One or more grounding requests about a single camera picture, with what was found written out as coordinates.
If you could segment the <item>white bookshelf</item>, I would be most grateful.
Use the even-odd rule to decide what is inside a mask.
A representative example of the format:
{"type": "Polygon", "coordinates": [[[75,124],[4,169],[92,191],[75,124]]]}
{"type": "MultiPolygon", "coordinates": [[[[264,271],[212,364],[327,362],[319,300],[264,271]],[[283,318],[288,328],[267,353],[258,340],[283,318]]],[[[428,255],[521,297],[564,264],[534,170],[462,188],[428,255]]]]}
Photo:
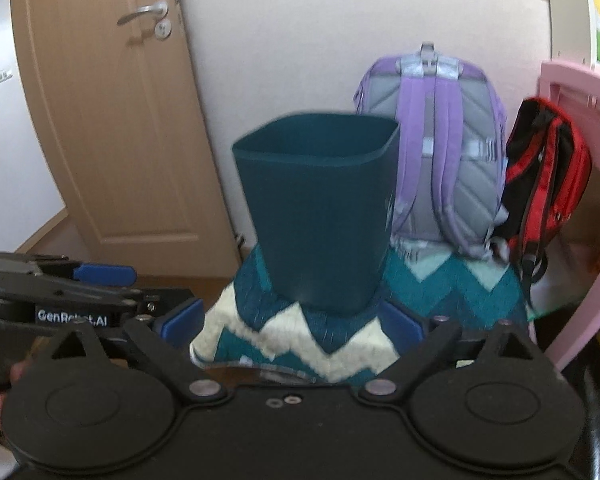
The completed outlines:
{"type": "Polygon", "coordinates": [[[600,14],[594,0],[547,0],[550,57],[600,70],[600,14]]]}

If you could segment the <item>red black backpack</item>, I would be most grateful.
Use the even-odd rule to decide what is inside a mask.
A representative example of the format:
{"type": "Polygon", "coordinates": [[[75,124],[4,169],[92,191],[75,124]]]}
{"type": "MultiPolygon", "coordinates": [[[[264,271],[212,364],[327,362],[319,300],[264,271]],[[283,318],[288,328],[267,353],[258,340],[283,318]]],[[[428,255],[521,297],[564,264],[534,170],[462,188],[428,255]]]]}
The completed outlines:
{"type": "Polygon", "coordinates": [[[494,235],[518,269],[524,298],[548,268],[547,245],[570,219],[593,168],[588,144],[572,118],[547,99],[521,103],[506,143],[502,205],[508,217],[494,235]]]}

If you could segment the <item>wooden door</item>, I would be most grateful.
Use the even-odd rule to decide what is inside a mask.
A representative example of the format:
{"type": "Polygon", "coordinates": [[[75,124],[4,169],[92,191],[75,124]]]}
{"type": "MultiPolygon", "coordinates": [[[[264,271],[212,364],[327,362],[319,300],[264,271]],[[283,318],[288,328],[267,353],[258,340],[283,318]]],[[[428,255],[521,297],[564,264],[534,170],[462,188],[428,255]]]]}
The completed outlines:
{"type": "Polygon", "coordinates": [[[228,278],[239,252],[180,0],[10,0],[30,115],[71,221],[98,260],[228,278]]]}

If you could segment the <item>teal cream zigzag blanket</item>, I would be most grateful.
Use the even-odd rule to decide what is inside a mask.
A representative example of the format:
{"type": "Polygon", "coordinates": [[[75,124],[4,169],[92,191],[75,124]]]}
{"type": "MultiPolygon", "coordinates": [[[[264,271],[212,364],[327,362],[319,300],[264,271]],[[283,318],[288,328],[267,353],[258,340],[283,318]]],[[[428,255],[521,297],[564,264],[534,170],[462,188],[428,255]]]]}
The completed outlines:
{"type": "Polygon", "coordinates": [[[389,252],[370,303],[339,315],[274,292],[262,252],[254,248],[207,311],[189,355],[202,366],[281,367],[324,382],[362,384],[400,358],[378,320],[381,300],[414,318],[447,316],[466,330],[488,330],[503,318],[527,324],[516,271],[494,260],[468,260],[447,249],[414,259],[389,252]]]}

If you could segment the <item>teal trash bin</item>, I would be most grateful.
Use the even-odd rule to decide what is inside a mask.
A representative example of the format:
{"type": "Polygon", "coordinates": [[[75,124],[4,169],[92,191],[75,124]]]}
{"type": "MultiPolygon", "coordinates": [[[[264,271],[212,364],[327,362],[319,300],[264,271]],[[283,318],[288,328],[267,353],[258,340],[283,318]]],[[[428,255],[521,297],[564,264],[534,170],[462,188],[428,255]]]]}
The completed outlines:
{"type": "Polygon", "coordinates": [[[232,152],[273,289],[302,306],[366,308],[389,250],[400,128],[385,117],[277,118],[232,152]]]}

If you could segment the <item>purple grey backpack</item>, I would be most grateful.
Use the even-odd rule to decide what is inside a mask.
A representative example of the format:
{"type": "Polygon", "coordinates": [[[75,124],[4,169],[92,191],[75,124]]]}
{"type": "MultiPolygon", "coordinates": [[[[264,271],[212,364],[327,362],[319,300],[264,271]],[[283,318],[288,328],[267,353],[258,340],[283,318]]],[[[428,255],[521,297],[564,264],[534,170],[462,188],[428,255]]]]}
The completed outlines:
{"type": "Polygon", "coordinates": [[[503,204],[506,110],[475,64],[423,44],[370,66],[354,96],[360,114],[399,126],[390,243],[404,256],[448,248],[472,260],[492,256],[503,204]]]}

